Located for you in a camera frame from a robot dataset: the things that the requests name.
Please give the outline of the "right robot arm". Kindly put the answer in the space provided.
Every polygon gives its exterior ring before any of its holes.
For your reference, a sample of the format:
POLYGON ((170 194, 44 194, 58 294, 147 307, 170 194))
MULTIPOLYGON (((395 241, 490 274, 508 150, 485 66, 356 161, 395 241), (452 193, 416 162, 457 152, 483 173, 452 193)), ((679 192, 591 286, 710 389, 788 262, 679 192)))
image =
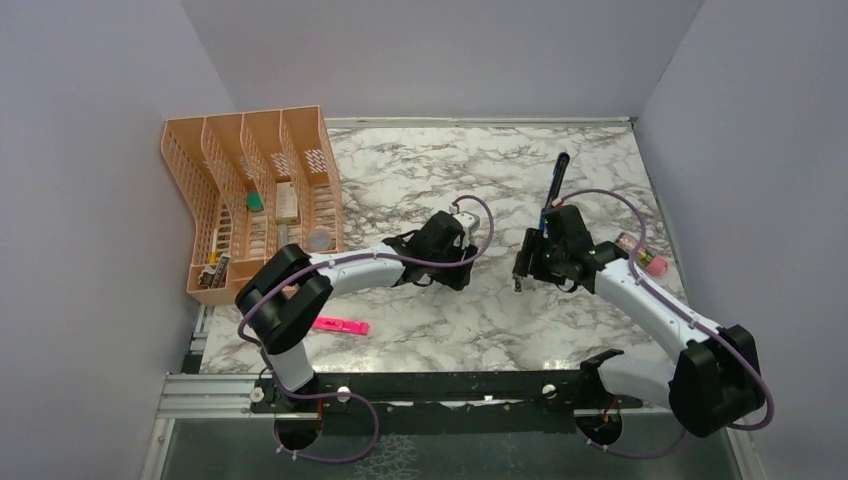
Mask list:
POLYGON ((696 437, 767 405, 753 335, 739 325, 723 327, 666 296, 617 243, 595 242, 576 206, 549 209, 541 227, 526 230, 513 274, 600 297, 668 355, 666 362, 653 362, 611 349, 583 361, 576 384, 585 404, 636 398, 670 409, 696 437))

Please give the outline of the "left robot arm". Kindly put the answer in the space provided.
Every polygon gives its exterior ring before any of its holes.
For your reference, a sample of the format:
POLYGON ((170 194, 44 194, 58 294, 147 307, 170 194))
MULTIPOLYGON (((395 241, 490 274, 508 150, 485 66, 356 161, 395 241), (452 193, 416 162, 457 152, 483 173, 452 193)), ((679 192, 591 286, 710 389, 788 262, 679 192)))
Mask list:
POLYGON ((424 277, 459 291, 470 282, 480 219, 439 211, 423 227, 341 254, 281 248, 239 291, 235 305, 279 379, 276 396, 298 411, 313 401, 315 375, 304 339, 328 300, 359 290, 420 285, 424 277))

